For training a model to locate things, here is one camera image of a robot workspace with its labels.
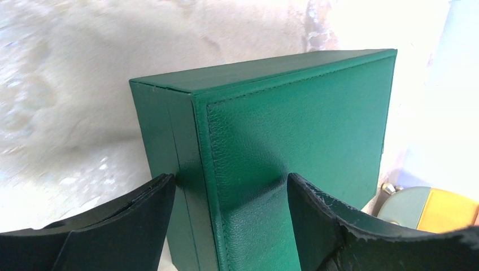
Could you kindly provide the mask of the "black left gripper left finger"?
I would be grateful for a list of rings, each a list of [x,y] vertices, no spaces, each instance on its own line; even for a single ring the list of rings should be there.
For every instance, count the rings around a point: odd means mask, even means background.
[[[1,234],[2,270],[157,270],[175,177],[137,189],[42,229]]]

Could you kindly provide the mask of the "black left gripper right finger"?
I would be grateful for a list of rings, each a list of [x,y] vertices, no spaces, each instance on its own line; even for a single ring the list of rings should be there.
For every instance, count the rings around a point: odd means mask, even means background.
[[[288,175],[302,270],[477,270],[478,227],[434,234],[394,225]]]

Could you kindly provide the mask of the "green jewelry box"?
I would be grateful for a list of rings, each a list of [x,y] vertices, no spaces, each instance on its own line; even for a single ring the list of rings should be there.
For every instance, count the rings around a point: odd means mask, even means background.
[[[152,176],[173,173],[178,270],[299,270],[286,180],[363,208],[395,49],[313,51],[130,80]]]

